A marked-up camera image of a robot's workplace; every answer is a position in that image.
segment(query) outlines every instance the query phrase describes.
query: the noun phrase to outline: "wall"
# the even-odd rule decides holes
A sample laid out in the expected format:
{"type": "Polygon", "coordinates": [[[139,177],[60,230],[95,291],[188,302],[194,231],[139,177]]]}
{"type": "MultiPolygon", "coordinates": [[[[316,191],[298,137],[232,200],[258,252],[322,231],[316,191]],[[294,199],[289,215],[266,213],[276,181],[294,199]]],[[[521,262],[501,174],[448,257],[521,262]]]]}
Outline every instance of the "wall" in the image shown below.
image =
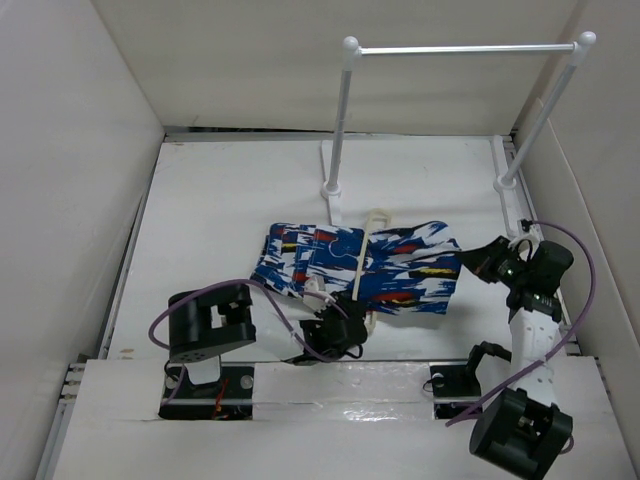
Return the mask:
{"type": "Polygon", "coordinates": [[[33,478],[163,132],[88,0],[0,1],[0,478],[33,478]]]}
{"type": "MultiPolygon", "coordinates": [[[[591,1],[574,19],[598,43],[579,68],[525,162],[540,218],[576,230],[593,250],[599,288],[580,343],[600,357],[612,401],[636,469],[640,466],[640,4],[591,1]]],[[[555,69],[553,77],[562,65],[555,69]]],[[[541,90],[544,101],[550,85],[541,90]]],[[[541,106],[525,116],[524,138],[541,106]]],[[[588,270],[579,259],[563,287],[569,310],[581,309],[588,270]]]]}
{"type": "MultiPolygon", "coordinates": [[[[93,0],[164,125],[332,130],[341,42],[553,43],[576,0],[93,0]]],[[[366,59],[347,128],[507,134],[545,56],[366,59]]]]}

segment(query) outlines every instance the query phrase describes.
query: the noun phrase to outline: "folded garment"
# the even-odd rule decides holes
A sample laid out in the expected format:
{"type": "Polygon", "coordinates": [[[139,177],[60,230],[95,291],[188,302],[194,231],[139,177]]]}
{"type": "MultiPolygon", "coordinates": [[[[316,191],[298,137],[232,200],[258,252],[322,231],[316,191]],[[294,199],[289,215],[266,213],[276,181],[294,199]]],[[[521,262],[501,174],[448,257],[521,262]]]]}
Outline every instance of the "folded garment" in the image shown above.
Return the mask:
{"type": "MultiPolygon", "coordinates": [[[[267,288],[300,298],[305,282],[324,279],[326,291],[352,291],[364,231],[330,225],[275,223],[251,275],[267,288]]],[[[378,312],[444,314],[460,275],[460,250],[450,228],[433,221],[377,230],[367,242],[358,300],[378,312]]]]}

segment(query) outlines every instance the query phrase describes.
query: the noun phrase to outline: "white vertical pole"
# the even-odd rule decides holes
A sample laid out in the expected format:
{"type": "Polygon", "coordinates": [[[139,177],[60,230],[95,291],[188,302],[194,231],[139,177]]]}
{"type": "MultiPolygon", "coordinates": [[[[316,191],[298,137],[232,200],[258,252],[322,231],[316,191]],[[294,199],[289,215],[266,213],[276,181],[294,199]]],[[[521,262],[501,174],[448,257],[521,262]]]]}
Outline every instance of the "white vertical pole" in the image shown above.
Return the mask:
{"type": "Polygon", "coordinates": [[[322,185],[322,196],[340,195],[338,172],[340,171],[340,155],[342,154],[342,141],[344,139],[344,123],[347,117],[347,105],[349,103],[349,87],[351,86],[351,74],[353,73],[354,60],[360,56],[360,46],[355,37],[347,37],[342,42],[343,66],[340,79],[340,96],[338,97],[338,114],[333,131],[333,148],[331,150],[331,169],[329,179],[322,185]]]}
{"type": "Polygon", "coordinates": [[[527,154],[529,153],[529,150],[531,150],[531,146],[533,145],[533,142],[535,142],[536,139],[538,138],[538,135],[540,135],[540,132],[542,131],[542,127],[544,127],[544,125],[546,124],[547,119],[549,118],[549,115],[553,110],[553,107],[556,105],[556,103],[560,99],[562,92],[564,92],[564,89],[568,85],[569,80],[571,80],[571,77],[573,76],[573,73],[576,71],[576,68],[578,67],[578,65],[580,65],[580,63],[582,63],[584,58],[587,56],[587,52],[589,51],[589,48],[594,43],[596,43],[596,34],[593,32],[583,32],[578,38],[578,41],[575,42],[575,48],[573,50],[573,53],[571,54],[571,57],[569,58],[569,63],[567,63],[567,66],[565,67],[564,71],[556,81],[556,84],[553,87],[553,90],[551,91],[549,98],[545,102],[544,107],[542,108],[542,111],[540,112],[540,114],[538,115],[538,118],[536,118],[536,121],[533,124],[533,128],[531,129],[531,132],[529,132],[529,135],[527,136],[522,146],[518,150],[518,153],[516,154],[516,158],[514,158],[513,163],[511,164],[507,172],[504,175],[499,175],[498,178],[496,178],[493,184],[496,190],[505,190],[505,189],[515,188],[516,186],[515,176],[518,173],[518,170],[520,169],[522,162],[524,161],[527,154]]]}

